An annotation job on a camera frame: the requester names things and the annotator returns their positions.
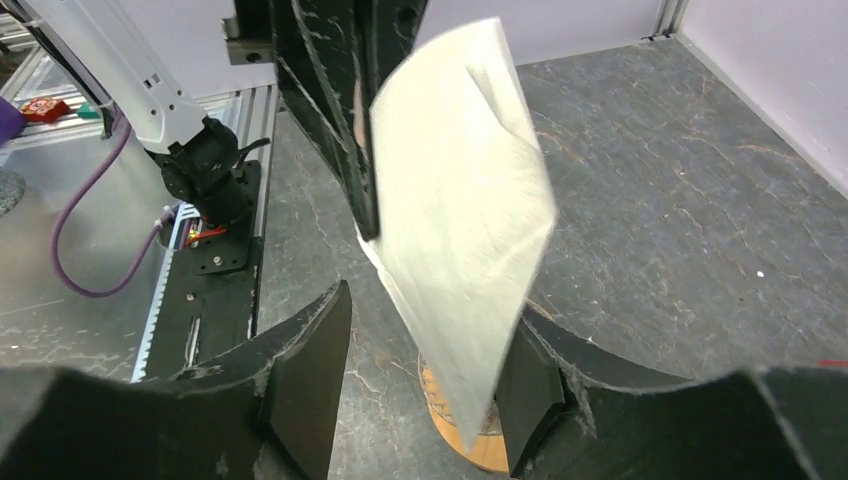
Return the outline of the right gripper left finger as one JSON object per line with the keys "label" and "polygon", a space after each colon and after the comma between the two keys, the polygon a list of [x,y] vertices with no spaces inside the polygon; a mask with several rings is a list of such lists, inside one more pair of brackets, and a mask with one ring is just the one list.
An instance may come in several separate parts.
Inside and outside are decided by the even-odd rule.
{"label": "right gripper left finger", "polygon": [[338,281],[291,318],[163,379],[1,372],[5,479],[324,479],[352,320]]}

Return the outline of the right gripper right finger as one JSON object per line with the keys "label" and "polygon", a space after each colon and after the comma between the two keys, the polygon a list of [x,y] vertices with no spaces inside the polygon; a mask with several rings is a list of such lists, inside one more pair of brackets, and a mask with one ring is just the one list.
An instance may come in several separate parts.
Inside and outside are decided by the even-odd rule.
{"label": "right gripper right finger", "polygon": [[656,371],[526,308],[495,400],[519,479],[843,479],[847,371]]}

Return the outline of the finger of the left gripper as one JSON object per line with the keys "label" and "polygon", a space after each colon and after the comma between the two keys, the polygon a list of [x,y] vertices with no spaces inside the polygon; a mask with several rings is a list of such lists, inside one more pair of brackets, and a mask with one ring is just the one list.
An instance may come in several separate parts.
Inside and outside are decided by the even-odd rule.
{"label": "finger of the left gripper", "polygon": [[271,32],[284,100],[339,181],[359,235],[379,233],[366,134],[358,1],[273,1]]}
{"label": "finger of the left gripper", "polygon": [[372,100],[383,82],[411,53],[428,0],[362,2],[362,53],[365,98]]}

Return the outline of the white paper coffee filter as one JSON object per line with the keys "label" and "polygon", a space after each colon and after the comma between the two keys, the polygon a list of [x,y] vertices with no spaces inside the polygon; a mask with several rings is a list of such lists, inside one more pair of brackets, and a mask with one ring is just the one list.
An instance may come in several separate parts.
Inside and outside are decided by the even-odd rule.
{"label": "white paper coffee filter", "polygon": [[369,113],[380,232],[362,246],[471,448],[558,218],[501,21],[418,47]]}

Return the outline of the clear glass dripper cone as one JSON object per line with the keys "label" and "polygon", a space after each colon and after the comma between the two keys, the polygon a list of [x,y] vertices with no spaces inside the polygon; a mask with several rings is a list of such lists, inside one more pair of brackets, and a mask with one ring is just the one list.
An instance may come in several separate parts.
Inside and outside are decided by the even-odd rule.
{"label": "clear glass dripper cone", "polygon": [[[421,353],[417,358],[417,369],[419,383],[424,393],[426,403],[435,411],[437,418],[446,421],[449,425],[456,427],[456,421],[452,410],[444,396],[440,386],[435,380],[433,371],[429,368]],[[490,403],[485,421],[482,423],[479,434],[482,436],[501,436],[503,434],[497,403]]]}

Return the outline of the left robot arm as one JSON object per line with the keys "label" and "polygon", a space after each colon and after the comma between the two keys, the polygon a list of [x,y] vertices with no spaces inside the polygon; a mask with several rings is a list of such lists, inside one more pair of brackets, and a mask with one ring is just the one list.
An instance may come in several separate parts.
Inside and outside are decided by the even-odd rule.
{"label": "left robot arm", "polygon": [[[117,1],[29,1],[82,70],[111,97],[168,191],[215,225],[247,211],[236,139],[168,71]],[[369,107],[412,52],[423,1],[239,1],[237,42],[273,64],[284,105],[339,181],[360,235],[379,235]]]}

